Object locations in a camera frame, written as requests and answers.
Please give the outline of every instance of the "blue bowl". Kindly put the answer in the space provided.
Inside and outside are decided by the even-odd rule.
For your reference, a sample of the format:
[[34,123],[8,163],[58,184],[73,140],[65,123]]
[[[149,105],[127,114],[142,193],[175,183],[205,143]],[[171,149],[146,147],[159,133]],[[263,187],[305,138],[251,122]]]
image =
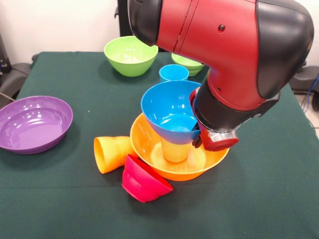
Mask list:
[[142,97],[141,107],[155,132],[175,144],[191,143],[200,133],[192,131],[197,123],[190,94],[200,87],[192,81],[168,81],[149,88]]
[[172,64],[163,66],[159,70],[159,76],[161,82],[166,81],[187,81],[189,71],[186,67]]

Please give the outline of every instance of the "red cup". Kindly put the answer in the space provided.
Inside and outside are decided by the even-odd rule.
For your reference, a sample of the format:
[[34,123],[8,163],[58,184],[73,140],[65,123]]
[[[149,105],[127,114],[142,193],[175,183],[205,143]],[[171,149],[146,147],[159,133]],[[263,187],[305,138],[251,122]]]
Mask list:
[[128,155],[122,176],[122,187],[141,203],[154,201],[173,187],[137,157]]

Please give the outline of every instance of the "green tablecloth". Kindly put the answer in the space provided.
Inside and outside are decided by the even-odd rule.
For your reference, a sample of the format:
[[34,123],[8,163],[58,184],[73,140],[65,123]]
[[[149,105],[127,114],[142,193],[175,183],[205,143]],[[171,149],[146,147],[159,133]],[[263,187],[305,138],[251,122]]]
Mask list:
[[122,168],[99,173],[94,137],[129,135],[167,63],[161,53],[143,76],[126,78],[103,53],[40,54],[19,97],[59,97],[74,121],[45,153],[0,151],[0,239],[319,238],[319,142],[288,87],[241,126],[218,166],[172,182],[170,195],[141,204],[122,189]]

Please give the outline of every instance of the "white wall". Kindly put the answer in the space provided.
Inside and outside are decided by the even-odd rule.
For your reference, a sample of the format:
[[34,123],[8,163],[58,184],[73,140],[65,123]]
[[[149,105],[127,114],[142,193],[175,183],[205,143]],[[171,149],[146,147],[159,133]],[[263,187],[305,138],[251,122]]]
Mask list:
[[[309,64],[319,65],[319,0],[297,0],[316,28]],[[12,63],[41,51],[102,51],[118,37],[116,0],[0,0],[0,32]]]

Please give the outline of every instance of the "red plastic casing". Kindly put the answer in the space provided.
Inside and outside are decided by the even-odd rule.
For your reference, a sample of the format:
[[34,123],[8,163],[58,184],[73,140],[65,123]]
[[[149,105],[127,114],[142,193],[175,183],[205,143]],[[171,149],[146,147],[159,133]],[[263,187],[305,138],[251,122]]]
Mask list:
[[265,101],[256,0],[163,0],[157,45],[208,65],[209,88],[227,107],[250,111]]

